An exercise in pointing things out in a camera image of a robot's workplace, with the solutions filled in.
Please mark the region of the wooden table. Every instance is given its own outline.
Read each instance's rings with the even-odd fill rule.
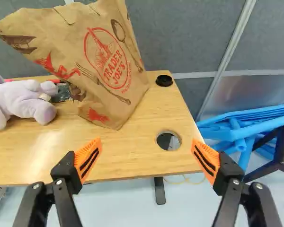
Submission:
[[[49,183],[52,167],[69,150],[76,150],[98,136],[103,154],[88,176],[90,182],[200,172],[190,147],[192,138],[203,139],[177,85],[156,85],[160,74],[170,72],[147,72],[151,87],[119,131],[101,128],[77,116],[71,101],[55,104],[58,115],[47,126],[34,119],[13,117],[6,129],[0,131],[0,185]],[[180,136],[179,149],[165,151],[158,146],[156,138],[163,130]]]

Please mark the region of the trader joe's paper bag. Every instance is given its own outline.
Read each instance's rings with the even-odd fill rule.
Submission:
[[[70,82],[94,124],[120,129],[148,89],[124,0],[22,8],[0,21],[0,38]]]

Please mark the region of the black cable grommet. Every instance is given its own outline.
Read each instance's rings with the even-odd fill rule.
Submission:
[[[169,87],[173,84],[173,81],[169,75],[159,75],[156,79],[156,84],[160,87]]]

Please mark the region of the purple plush toy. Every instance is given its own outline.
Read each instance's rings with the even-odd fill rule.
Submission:
[[[41,97],[57,93],[58,88],[51,81],[39,83],[29,79],[4,83],[0,76],[0,130],[5,128],[11,115],[35,118],[42,125],[48,124],[55,118],[57,111]]]

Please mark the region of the yellow cable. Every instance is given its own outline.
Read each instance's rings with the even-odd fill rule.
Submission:
[[[183,175],[184,179],[185,179],[185,182],[188,183],[188,184],[193,184],[193,185],[197,185],[197,184],[201,184],[205,181],[206,177],[204,175],[203,179],[200,181],[200,182],[197,182],[197,183],[194,183],[194,182],[190,182],[189,181],[189,178],[186,178],[184,175]]]
[[[181,182],[169,182],[168,180],[165,179],[165,177],[163,177],[163,180],[170,184],[182,184],[185,182],[185,177],[184,177],[184,181],[181,181]]]
[[[181,182],[170,182],[170,181],[166,180],[165,177],[163,177],[163,180],[166,181],[167,183],[170,183],[170,184],[183,184],[183,183],[188,183],[188,184],[198,185],[198,184],[203,183],[203,182],[205,181],[205,179],[206,179],[206,177],[205,177],[205,175],[204,175],[204,178],[203,178],[200,182],[194,183],[194,182],[190,182],[190,181],[189,181],[189,178],[186,178],[186,177],[184,176],[184,174],[183,174],[182,176],[183,176],[184,180],[181,181]]]

